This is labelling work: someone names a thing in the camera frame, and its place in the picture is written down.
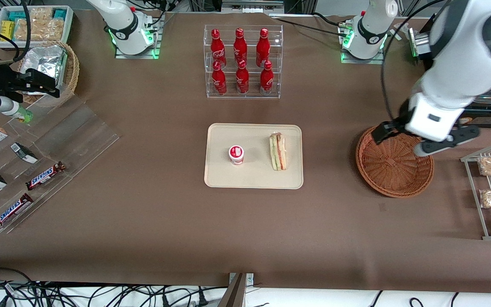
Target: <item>clear acrylic shelf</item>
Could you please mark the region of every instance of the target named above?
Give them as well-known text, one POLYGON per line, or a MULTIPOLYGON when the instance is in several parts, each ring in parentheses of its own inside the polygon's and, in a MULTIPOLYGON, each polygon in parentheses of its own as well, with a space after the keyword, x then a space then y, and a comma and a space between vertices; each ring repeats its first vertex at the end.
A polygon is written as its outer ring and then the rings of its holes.
POLYGON ((0 173, 7 185, 0 189, 0 214, 24 193, 34 202, 12 216, 0 232, 15 229, 118 139, 79 97, 72 96, 60 107, 53 105, 53 98, 46 95, 27 107, 34 114, 31 122, 11 120, 2 126, 8 136, 0 142, 0 173), (38 161, 31 164, 20 159, 10 148, 14 142, 29 148, 38 161), (66 166, 64 171, 34 190, 27 190, 27 181, 58 161, 66 166))
POLYGON ((279 99, 281 95, 281 68, 283 63, 283 26, 244 26, 244 25, 206 25, 204 27, 204 67, 206 70, 206 95, 209 98, 255 98, 255 99, 279 99), (249 72, 249 91, 240 94, 236 90, 236 70, 237 64, 234 60, 234 40, 236 39, 236 29, 244 30, 244 38, 248 45, 247 70, 249 72), (257 42, 262 28, 269 30, 270 55, 272 71, 274 72, 273 88, 268 96, 260 93, 260 76, 262 68, 255 64, 257 56, 257 42), (213 57, 211 53, 211 31, 218 29, 221 40, 225 45, 226 66, 223 72, 226 77, 227 93, 220 96, 213 86, 213 57))

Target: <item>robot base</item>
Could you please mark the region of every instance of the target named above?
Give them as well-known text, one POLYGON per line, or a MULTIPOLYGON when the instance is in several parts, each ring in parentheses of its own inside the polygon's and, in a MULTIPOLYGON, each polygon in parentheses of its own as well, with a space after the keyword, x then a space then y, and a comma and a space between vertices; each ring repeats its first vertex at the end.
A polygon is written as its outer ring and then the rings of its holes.
MULTIPOLYGON (((342 23, 342 26, 338 27, 339 33, 344 33, 346 35, 349 34, 349 28, 351 26, 352 20, 346 20, 342 23)), ((338 37, 338 41, 341 44, 341 63, 344 64, 378 64, 382 65, 382 61, 384 60, 384 53, 380 50, 373 58, 368 60, 363 60, 361 58, 355 58, 355 56, 351 55, 351 53, 345 49, 342 45, 344 43, 344 37, 338 37)))
POLYGON ((154 43, 152 45, 147 47, 143 52, 136 55, 127 55, 121 52, 118 48, 115 48, 115 58, 124 58, 124 59, 136 58, 140 60, 157 60, 158 54, 160 54, 162 31, 164 30, 162 28, 164 26, 164 19, 165 19, 165 15, 162 14, 162 18, 151 27, 152 30, 155 30, 155 33, 148 35, 149 38, 152 38, 152 40, 154 40, 154 43))

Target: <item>sandwich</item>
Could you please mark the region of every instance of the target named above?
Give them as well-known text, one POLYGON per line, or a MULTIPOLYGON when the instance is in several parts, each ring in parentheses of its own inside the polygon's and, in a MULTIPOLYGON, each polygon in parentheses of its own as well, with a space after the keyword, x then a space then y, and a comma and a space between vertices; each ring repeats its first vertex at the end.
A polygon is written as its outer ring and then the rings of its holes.
POLYGON ((270 136, 270 157, 274 171, 287 169, 287 157, 285 156, 285 138, 277 132, 270 136))

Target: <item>snickers bar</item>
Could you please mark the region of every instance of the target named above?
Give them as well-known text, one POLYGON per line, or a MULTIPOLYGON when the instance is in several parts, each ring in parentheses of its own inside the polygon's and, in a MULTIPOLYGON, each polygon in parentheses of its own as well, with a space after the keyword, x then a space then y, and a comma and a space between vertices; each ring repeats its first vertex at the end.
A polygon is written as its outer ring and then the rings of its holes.
POLYGON ((56 174, 60 173, 64 169, 66 169, 66 167, 62 164, 62 161, 59 161, 58 163, 51 166, 46 171, 43 171, 43 173, 41 173, 39 176, 35 177, 34 179, 31 179, 31 181, 29 182, 26 182, 28 191, 31 191, 34 188, 47 182, 49 179, 51 179, 52 177, 54 177, 56 174))
POLYGON ((32 198, 28 194, 24 193, 24 195, 22 195, 22 197, 20 197, 18 201, 16 201, 10 208, 5 210, 5 212, 0 215, 0 227, 5 222, 10 221, 10 218, 14 214, 20 213, 25 208, 28 208, 29 205, 31 205, 32 203, 33 203, 32 198))

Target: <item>acrylic bottle rack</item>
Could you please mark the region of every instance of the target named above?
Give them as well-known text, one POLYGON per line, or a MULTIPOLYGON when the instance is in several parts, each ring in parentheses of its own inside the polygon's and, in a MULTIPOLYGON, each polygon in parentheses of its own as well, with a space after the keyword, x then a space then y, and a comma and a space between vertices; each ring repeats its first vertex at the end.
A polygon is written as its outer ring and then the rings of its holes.
POLYGON ((204 67, 206 70, 206 95, 209 98, 254 98, 254 99, 278 99, 281 95, 281 65, 283 62, 283 26, 247 26, 247 25, 206 25, 204 27, 204 67), (236 29, 244 30, 244 38, 248 45, 247 70, 249 71, 249 91, 240 94, 236 90, 236 70, 234 60, 234 40, 236 29), (274 72, 271 93, 264 96, 260 93, 260 76, 263 71, 255 63, 257 57, 257 42, 262 28, 269 30, 270 55, 272 71, 274 72), (213 57, 211 53, 211 31, 218 29, 220 37, 225 45, 226 66, 222 69, 226 78, 226 94, 220 96, 213 86, 213 57))

